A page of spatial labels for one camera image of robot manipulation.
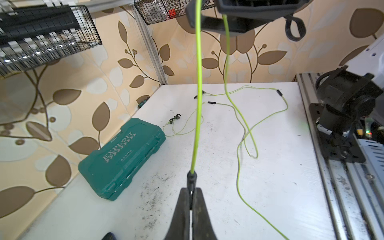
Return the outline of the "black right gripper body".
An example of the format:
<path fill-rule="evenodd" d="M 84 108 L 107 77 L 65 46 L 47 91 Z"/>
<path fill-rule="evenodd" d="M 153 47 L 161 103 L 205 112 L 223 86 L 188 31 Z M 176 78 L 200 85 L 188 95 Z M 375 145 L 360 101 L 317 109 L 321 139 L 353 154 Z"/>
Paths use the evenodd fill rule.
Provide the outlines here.
<path fill-rule="evenodd" d="M 197 13 L 205 1 L 190 1 L 186 16 L 191 28 L 225 33 L 224 21 Z M 231 37 L 245 34 L 279 18 L 285 18 L 285 33 L 289 40 L 300 41 L 307 33 L 306 26 L 294 13 L 304 9 L 310 1 L 215 1 L 219 13 L 227 16 Z"/>

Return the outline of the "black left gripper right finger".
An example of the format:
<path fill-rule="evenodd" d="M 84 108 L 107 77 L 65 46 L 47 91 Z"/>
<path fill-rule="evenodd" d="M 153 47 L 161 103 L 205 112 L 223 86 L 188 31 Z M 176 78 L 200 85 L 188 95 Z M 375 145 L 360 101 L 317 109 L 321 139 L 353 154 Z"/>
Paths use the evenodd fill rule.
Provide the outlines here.
<path fill-rule="evenodd" d="M 193 240 L 217 240 L 201 188 L 192 198 L 192 235 Z"/>

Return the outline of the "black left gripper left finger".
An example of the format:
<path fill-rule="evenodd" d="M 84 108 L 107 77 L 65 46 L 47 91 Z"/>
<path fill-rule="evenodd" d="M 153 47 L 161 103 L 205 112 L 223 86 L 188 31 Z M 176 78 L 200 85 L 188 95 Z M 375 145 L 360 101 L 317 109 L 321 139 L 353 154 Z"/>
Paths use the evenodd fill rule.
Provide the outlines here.
<path fill-rule="evenodd" d="M 165 240 L 190 239 L 190 192 L 182 188 Z"/>

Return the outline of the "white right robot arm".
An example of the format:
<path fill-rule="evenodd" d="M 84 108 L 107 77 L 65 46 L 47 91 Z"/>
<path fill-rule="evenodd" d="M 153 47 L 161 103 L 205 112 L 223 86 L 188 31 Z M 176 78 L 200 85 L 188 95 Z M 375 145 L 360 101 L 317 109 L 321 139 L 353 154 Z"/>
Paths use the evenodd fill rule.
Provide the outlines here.
<path fill-rule="evenodd" d="M 195 30 L 238 37 L 276 19 L 286 20 L 289 40 L 300 41 L 307 33 L 295 12 L 308 1 L 215 1 L 223 19 L 202 15 L 205 1 L 190 1 L 186 6 L 189 25 Z M 315 82 L 323 107 L 312 104 L 310 111 L 316 127 L 322 156 L 326 160 L 364 163 L 354 131 L 362 128 L 361 118 L 369 116 L 378 98 L 384 96 L 384 42 L 375 41 L 340 68 L 320 75 Z"/>

